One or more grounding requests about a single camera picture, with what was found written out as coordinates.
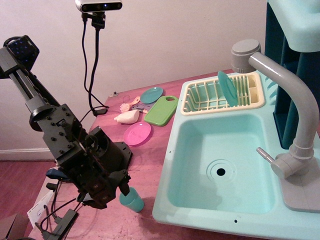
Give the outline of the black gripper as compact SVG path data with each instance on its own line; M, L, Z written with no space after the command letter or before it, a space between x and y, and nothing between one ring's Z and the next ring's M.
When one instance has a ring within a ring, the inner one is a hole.
M95 209L105 209L107 203L116 197L117 188L124 196L130 192L131 177L128 170L116 171L117 169L118 164L112 161L83 159L76 161L66 171L66 175L77 186L83 203Z

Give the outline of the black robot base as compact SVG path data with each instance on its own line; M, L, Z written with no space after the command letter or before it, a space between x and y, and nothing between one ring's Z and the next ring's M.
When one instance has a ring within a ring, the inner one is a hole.
M133 156L128 145L113 142L99 126L90 131L88 136L92 140L91 151L104 170L111 174L128 169Z

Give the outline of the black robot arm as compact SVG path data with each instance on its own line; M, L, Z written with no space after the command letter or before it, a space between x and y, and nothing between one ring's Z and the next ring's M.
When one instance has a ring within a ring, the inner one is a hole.
M100 127L87 132L71 109L56 101L31 72L39 52L27 35L7 39L0 50L0 76L21 92L31 128L43 132L58 169L77 187L78 200L105 209L117 190L123 195L130 191L130 150Z

